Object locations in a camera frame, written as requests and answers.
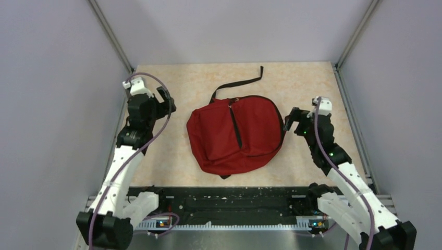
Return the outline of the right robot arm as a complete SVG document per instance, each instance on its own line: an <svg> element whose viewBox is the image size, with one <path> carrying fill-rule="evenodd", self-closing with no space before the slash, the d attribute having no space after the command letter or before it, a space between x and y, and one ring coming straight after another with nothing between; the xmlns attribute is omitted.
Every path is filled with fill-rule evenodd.
<svg viewBox="0 0 442 250"><path fill-rule="evenodd" d="M410 221L402 222L365 183L350 156L335 142L330 118L298 107L285 117L284 129L298 123L294 133L305 138L315 165L348 201L341 201L326 184L312 183L305 201L307 211L330 216L359 249L413 249L415 226Z"/></svg>

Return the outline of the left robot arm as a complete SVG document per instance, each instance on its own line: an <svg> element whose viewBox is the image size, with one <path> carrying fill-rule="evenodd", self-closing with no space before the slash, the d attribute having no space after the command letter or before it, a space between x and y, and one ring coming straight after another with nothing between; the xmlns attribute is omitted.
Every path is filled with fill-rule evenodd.
<svg viewBox="0 0 442 250"><path fill-rule="evenodd" d="M168 89L160 86L157 91L163 102L148 91L130 96L128 117L117 135L107 176L89 209L77 215L76 224L89 249L127 249L136 226L149 213L161 215L167 209L166 199L152 192L126 205L135 170L148 146L159 136L153 133L156 121L163 117L170 119L176 111Z"/></svg>

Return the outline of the red backpack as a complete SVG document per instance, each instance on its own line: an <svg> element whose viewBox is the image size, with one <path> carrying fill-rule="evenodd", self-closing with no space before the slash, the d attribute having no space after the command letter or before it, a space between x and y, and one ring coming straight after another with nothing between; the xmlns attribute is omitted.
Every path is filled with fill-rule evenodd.
<svg viewBox="0 0 442 250"><path fill-rule="evenodd" d="M200 169L227 179L265 166L286 134L278 107L260 95L217 99L216 94L194 110L186 124Z"/></svg>

